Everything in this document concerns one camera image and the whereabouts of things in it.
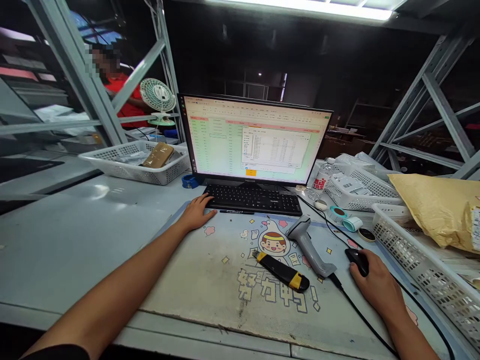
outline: cartoon duck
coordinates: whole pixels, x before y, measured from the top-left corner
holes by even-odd
[[[275,221],[267,220],[261,223],[266,226],[266,230],[258,237],[258,248],[279,262],[288,265],[285,256],[292,247],[290,240],[280,231]]]

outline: person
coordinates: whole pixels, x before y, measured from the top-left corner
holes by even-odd
[[[215,216],[217,210],[204,214],[211,199],[208,193],[193,199],[176,223],[92,288],[21,359],[97,360],[143,303],[185,235]],[[351,275],[385,321],[400,358],[439,360],[410,319],[385,264],[373,252],[361,252],[369,261],[369,274],[362,277],[351,264]]]
[[[92,45],[91,54],[93,62],[96,64],[100,78],[104,83],[105,89],[111,98],[124,87],[128,79],[123,72],[120,71],[120,62],[112,49],[104,48],[101,45]],[[122,106],[117,116],[119,118],[143,116],[153,111],[143,100],[140,94],[140,85],[133,90],[131,96],[127,99],[125,105]],[[149,126],[147,121],[127,122],[123,125],[125,128],[141,128]]]

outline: cartoon desk mat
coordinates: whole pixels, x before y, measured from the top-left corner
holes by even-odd
[[[177,220],[186,205],[155,237]],[[141,310],[362,359],[394,359],[332,282],[319,278],[300,247],[284,236],[295,221],[263,213],[218,213],[182,241]],[[322,259],[338,268],[335,273],[346,293],[392,346],[383,322],[350,276],[347,246],[332,235],[325,222],[312,221],[308,233]],[[377,244],[352,236],[385,260]],[[298,293],[281,283],[256,262],[254,250],[307,276],[310,288]],[[404,299],[412,321],[441,358],[448,359],[430,321],[407,294]]]

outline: red label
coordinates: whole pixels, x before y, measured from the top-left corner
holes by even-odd
[[[313,188],[317,190],[323,190],[326,182],[327,181],[323,177],[321,179],[316,178],[315,182],[313,183]]]

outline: keyboard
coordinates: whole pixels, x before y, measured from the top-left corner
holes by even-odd
[[[208,185],[203,193],[214,197],[206,206],[212,209],[302,216],[299,199],[290,191]]]

